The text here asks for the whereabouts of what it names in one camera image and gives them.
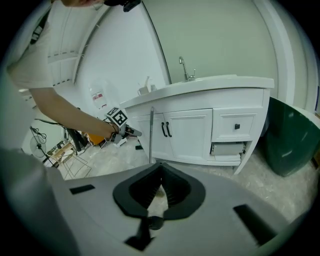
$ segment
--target countertop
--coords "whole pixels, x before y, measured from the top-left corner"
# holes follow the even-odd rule
[[[179,82],[156,91],[137,96],[120,104],[121,109],[130,108],[138,104],[155,101],[158,99],[171,97],[175,95],[194,93],[199,91],[230,89],[230,88],[274,88],[274,80],[265,77],[252,76],[236,76],[236,75],[222,75],[216,77],[198,78],[195,81]]]

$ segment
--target black slot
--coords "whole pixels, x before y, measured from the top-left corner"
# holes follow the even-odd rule
[[[277,233],[248,205],[239,205],[234,207],[233,210],[260,246],[264,245],[277,235]]]
[[[90,184],[90,185],[84,185],[84,186],[70,188],[70,192],[72,195],[75,195],[75,194],[83,193],[83,192],[93,190],[93,189],[95,189],[95,187]]]

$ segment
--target white t-shirt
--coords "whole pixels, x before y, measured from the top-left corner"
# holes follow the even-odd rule
[[[7,71],[13,83],[19,89],[37,89],[53,87],[53,80],[48,65],[48,54],[51,41],[51,29],[47,22],[35,44],[30,44],[39,19],[50,7],[45,1],[35,10],[18,31],[11,46]]]

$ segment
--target sticker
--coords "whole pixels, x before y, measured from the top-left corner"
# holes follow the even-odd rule
[[[119,127],[122,126],[128,119],[121,110],[118,113],[116,113],[112,118]]]

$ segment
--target cabinet door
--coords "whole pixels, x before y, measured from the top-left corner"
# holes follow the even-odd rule
[[[175,159],[206,161],[210,155],[212,109],[164,113]]]
[[[150,115],[133,117],[132,120],[138,125],[137,130],[142,132],[142,136],[138,139],[140,140],[144,151],[149,156]],[[152,157],[160,159],[173,158],[163,114],[155,114],[153,116]]]

